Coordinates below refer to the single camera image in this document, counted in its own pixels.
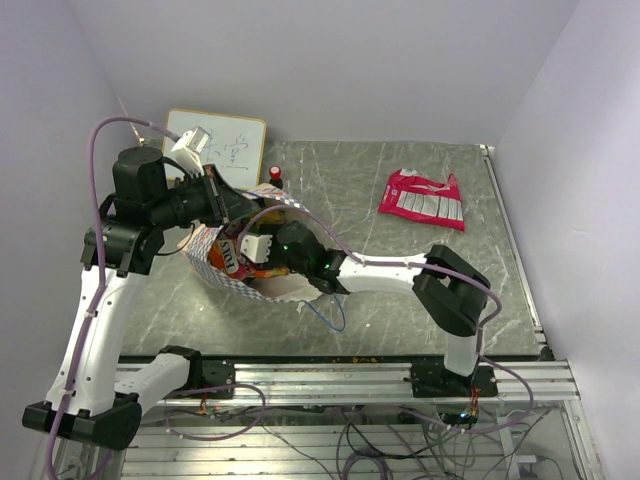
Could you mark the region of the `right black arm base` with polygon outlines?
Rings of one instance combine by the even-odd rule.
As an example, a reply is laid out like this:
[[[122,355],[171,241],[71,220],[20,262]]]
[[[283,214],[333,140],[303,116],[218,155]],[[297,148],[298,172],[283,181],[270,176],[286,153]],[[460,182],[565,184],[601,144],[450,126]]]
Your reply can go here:
[[[413,363],[403,381],[411,386],[414,398],[496,397],[494,369],[478,365],[469,376],[455,374],[444,367],[442,357]]]

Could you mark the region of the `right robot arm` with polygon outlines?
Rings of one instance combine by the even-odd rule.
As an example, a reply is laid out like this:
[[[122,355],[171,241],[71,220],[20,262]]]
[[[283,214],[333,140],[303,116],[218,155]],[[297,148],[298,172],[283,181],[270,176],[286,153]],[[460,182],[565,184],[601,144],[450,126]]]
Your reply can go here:
[[[407,257],[367,256],[324,246],[299,221],[276,233],[278,259],[327,295],[383,292],[412,295],[446,334],[442,387],[465,394],[476,383],[480,316],[491,284],[445,245]]]

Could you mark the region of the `red pink snack packet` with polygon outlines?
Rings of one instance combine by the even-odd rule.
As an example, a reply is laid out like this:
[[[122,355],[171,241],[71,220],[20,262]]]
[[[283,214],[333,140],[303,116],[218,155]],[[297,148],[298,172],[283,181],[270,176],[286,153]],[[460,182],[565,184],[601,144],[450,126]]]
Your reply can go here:
[[[377,212],[415,223],[466,230],[462,197],[453,173],[439,183],[420,176],[416,170],[395,171],[387,180]]]

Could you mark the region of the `blue checkered paper bag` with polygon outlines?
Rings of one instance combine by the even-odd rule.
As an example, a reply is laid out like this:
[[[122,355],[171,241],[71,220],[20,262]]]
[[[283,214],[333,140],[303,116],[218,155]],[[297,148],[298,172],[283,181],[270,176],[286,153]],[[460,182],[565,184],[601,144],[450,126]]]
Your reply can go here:
[[[295,212],[277,210],[266,214],[256,224],[249,227],[247,233],[270,234],[273,237],[269,261],[264,264],[255,264],[258,268],[286,267],[273,263],[276,257],[276,230],[290,221],[301,218],[302,216]],[[204,225],[193,227],[192,232],[178,243],[180,251],[199,277],[210,287],[252,300],[304,304],[310,307],[313,312],[317,312],[318,309],[312,305],[312,302],[320,298],[322,293],[313,287],[304,276],[289,267],[286,267],[290,271],[287,276],[241,281],[230,278],[211,266],[207,255],[216,239],[235,239],[238,256],[242,260],[248,260],[240,253],[240,241],[247,234],[243,232],[243,229],[248,227],[251,219],[251,216],[247,216],[222,227],[206,227]]]

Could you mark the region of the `aluminium rail frame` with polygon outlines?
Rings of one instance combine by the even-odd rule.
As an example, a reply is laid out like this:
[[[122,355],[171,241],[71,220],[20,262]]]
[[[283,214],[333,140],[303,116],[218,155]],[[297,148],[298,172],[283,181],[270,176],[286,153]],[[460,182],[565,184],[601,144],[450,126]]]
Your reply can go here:
[[[228,400],[162,399],[122,451],[44,441],[36,479],[600,479],[565,361],[483,359],[498,395],[414,398],[427,357],[208,357]]]

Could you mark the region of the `orange snack packet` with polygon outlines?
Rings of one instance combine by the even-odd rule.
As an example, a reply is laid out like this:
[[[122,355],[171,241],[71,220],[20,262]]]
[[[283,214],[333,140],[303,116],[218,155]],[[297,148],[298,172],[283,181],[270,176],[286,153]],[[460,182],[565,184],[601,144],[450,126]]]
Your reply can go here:
[[[235,239],[216,239],[209,249],[207,258],[212,267],[236,280],[270,279],[287,276],[286,267],[258,268],[248,260],[242,260],[236,251]]]

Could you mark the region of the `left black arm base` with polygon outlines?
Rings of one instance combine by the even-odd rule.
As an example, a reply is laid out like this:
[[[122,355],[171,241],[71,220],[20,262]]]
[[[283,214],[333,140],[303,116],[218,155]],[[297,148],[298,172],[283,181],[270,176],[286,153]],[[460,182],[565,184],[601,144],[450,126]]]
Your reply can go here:
[[[162,399],[206,396],[208,399],[228,400],[234,394],[234,390],[228,386],[234,384],[235,380],[236,369],[233,364],[221,360],[191,360],[186,383],[164,395]]]

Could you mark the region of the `small yellow-framed whiteboard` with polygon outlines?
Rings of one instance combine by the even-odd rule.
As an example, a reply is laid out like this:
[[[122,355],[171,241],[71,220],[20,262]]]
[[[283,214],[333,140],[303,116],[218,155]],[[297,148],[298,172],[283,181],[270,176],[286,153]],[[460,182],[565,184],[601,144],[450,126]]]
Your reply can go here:
[[[201,165],[213,164],[230,186],[258,185],[267,132],[264,120],[174,108],[168,112],[166,129],[195,133]]]

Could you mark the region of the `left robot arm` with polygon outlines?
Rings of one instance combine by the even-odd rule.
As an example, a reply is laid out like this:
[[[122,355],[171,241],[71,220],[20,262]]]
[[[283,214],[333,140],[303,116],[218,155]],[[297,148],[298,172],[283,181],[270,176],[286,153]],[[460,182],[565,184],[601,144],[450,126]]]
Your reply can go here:
[[[202,389],[201,353],[179,346],[162,348],[142,369],[116,378],[129,310],[165,231],[193,222],[220,227],[260,209],[213,165],[169,187],[170,162],[153,147],[119,153],[115,191],[101,204],[98,225],[85,234],[81,295],[64,360],[45,399],[26,407],[24,427],[122,451],[157,402],[174,391],[192,397]]]

